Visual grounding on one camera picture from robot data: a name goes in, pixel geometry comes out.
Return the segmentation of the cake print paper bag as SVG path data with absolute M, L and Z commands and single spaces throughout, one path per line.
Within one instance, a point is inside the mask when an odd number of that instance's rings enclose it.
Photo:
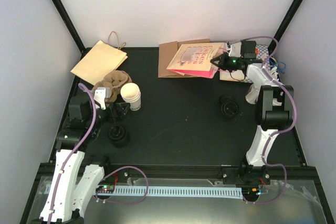
M 183 76 L 212 79 L 218 68 L 211 60 L 225 50 L 223 42 L 182 44 L 166 69 Z

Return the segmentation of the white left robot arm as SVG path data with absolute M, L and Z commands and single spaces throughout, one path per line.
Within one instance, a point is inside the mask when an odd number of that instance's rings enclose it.
M 77 179 L 88 144 L 95 140 L 104 123 L 117 129 L 112 135 L 118 146 L 128 140 L 121 121 L 130 109 L 126 102 L 101 105 L 89 98 L 75 96 L 68 105 L 68 114 L 57 134 L 56 164 L 47 201 L 32 223 L 83 223 L 87 205 L 100 181 L 113 174 L 107 156 L 90 157 L 84 174 Z

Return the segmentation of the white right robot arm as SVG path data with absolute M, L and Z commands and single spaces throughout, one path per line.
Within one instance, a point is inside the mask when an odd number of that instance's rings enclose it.
M 252 81 L 245 99 L 255 105 L 257 130 L 239 166 L 238 177 L 244 184 L 254 184 L 266 173 L 267 158 L 277 136 L 290 131 L 296 123 L 293 87 L 273 77 L 259 59 L 231 57 L 225 52 L 213 58 L 211 64 L 228 72 L 240 70 Z

